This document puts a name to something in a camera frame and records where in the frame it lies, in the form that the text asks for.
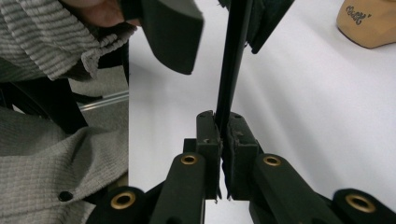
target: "beige object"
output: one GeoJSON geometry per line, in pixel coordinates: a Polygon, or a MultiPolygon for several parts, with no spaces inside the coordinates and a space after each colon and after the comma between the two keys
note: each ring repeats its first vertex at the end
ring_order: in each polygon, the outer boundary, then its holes
{"type": "Polygon", "coordinates": [[[122,186],[128,186],[128,173],[120,176],[120,178],[118,178],[115,182],[107,186],[107,191],[111,191],[122,186]]]}
{"type": "Polygon", "coordinates": [[[337,17],[340,31],[372,49],[396,42],[395,0],[346,0],[337,17]]]}

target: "hand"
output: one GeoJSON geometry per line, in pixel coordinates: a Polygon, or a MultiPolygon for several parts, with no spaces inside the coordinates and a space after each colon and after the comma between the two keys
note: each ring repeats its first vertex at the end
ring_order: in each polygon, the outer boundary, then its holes
{"type": "MultiPolygon", "coordinates": [[[[74,14],[89,24],[111,27],[124,22],[117,0],[61,0],[72,8],[74,14]]],[[[127,21],[139,25],[138,20],[127,21]]]]}

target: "black chair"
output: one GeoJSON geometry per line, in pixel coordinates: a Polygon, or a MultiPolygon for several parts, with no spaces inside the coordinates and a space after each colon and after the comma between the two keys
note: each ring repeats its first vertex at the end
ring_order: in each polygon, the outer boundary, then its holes
{"type": "MultiPolygon", "coordinates": [[[[103,56],[99,69],[122,65],[126,80],[129,80],[129,60],[126,43],[121,48],[103,56]]],[[[25,114],[51,119],[65,133],[75,133],[88,126],[77,102],[87,104],[101,97],[90,97],[73,93],[69,81],[60,78],[54,81],[47,77],[27,81],[0,83],[0,105],[10,109],[15,105],[25,114]]]]}

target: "brass insert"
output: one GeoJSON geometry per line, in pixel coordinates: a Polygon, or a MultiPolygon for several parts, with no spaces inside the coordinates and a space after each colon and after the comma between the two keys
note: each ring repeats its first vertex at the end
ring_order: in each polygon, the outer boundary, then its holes
{"type": "Polygon", "coordinates": [[[353,208],[364,213],[373,213],[375,211],[375,205],[359,194],[348,194],[346,196],[346,202],[353,208]]]}
{"type": "Polygon", "coordinates": [[[263,161],[270,166],[278,166],[282,163],[281,160],[275,156],[266,156],[263,161]]]}
{"type": "Polygon", "coordinates": [[[136,200],[136,196],[134,195],[134,193],[131,191],[126,191],[116,195],[111,200],[111,207],[119,210],[125,209],[131,206],[132,204],[134,204],[135,200],[136,200]]]}
{"type": "Polygon", "coordinates": [[[192,155],[187,155],[187,156],[183,156],[181,158],[181,163],[185,164],[185,165],[193,165],[196,162],[198,162],[198,158],[192,156],[192,155]]]}

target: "black metal bracket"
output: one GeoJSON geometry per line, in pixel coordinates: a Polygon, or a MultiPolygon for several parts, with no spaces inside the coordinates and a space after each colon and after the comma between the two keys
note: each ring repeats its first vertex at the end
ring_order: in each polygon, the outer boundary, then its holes
{"type": "MultiPolygon", "coordinates": [[[[231,2],[216,113],[197,116],[196,138],[185,139],[183,154],[175,157],[163,183],[147,193],[115,189],[93,210],[88,224],[202,224],[205,199],[221,196],[220,158],[228,196],[250,201],[255,224],[396,223],[395,213],[362,191],[341,189],[332,201],[315,193],[287,160],[264,153],[245,119],[231,112],[252,1],[231,2]]],[[[290,4],[279,0],[276,6],[284,14],[290,4]]],[[[276,21],[266,29],[275,28],[280,14],[267,13],[276,21]]]]}

